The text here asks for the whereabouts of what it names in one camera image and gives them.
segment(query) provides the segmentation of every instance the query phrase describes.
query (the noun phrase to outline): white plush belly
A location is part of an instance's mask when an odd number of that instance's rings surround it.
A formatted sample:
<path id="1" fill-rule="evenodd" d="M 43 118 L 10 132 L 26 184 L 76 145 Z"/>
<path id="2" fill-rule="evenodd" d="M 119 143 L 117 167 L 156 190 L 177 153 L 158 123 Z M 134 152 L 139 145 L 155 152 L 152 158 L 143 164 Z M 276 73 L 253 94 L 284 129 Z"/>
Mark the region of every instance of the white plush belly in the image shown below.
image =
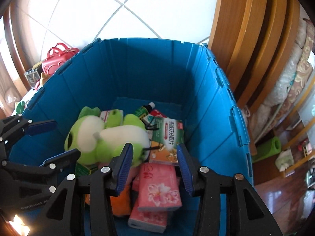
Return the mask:
<path id="1" fill-rule="evenodd" d="M 143 148 L 150 147 L 148 134 L 138 126 L 123 125 L 107 128 L 100 132 L 100 137 L 104 139 L 113 149 L 125 143 L 138 143 Z"/>

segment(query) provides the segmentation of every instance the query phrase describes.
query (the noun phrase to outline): handbag handle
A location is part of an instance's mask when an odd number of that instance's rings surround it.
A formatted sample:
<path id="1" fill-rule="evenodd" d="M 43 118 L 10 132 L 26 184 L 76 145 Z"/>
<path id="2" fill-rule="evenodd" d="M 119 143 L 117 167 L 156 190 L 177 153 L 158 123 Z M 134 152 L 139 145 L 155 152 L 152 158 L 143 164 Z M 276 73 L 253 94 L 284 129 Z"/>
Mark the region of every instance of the handbag handle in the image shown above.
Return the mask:
<path id="1" fill-rule="evenodd" d="M 69 47 L 68 47 L 66 44 L 62 43 L 62 42 L 58 42 L 55 47 L 57 47 L 58 45 L 61 45 L 61 46 L 64 47 L 66 50 L 69 49 Z"/>
<path id="2" fill-rule="evenodd" d="M 57 48 L 57 47 L 52 47 L 52 48 L 50 48 L 49 51 L 47 52 L 47 58 L 50 57 L 50 51 L 51 51 L 51 50 L 53 50 L 53 54 L 59 53 L 59 56 L 61 56 L 61 55 L 64 53 L 64 51 L 62 51 L 61 49 L 59 49 L 59 48 Z"/>

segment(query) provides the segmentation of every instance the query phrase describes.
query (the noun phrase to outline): green rolled mat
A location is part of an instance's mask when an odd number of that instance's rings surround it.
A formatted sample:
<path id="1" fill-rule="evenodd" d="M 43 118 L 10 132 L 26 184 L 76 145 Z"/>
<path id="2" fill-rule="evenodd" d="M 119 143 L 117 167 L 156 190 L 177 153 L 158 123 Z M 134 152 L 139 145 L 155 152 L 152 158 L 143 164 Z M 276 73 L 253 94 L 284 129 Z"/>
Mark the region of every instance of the green rolled mat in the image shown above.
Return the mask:
<path id="1" fill-rule="evenodd" d="M 280 139 L 275 136 L 257 147 L 257 155 L 252 156 L 252 162 L 255 163 L 275 154 L 279 154 L 280 152 L 281 142 Z"/>

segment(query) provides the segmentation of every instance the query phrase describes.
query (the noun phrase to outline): white bottle cap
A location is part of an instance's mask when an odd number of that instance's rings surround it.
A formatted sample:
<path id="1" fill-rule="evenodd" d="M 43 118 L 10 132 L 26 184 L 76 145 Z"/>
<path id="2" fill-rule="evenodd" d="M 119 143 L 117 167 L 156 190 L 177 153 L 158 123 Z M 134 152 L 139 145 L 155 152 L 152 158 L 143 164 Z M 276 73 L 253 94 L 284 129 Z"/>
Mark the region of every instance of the white bottle cap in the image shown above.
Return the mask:
<path id="1" fill-rule="evenodd" d="M 155 104 L 154 104 L 153 102 L 150 102 L 150 103 L 149 103 L 149 106 L 151 106 L 151 107 L 152 107 L 152 109 L 154 109 L 154 108 L 155 108 Z"/>

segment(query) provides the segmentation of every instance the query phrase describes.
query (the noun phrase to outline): bright light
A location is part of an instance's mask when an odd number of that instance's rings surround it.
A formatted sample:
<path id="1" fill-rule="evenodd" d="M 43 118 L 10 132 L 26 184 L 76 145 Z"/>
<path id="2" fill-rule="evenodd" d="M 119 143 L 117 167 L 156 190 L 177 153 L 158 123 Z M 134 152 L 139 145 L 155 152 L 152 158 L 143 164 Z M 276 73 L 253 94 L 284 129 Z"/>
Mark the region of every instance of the bright light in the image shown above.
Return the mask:
<path id="1" fill-rule="evenodd" d="M 13 222 L 9 221 L 11 226 L 16 230 L 16 232 L 21 236 L 27 236 L 30 232 L 30 229 L 23 223 L 21 218 L 18 215 L 15 215 Z"/>

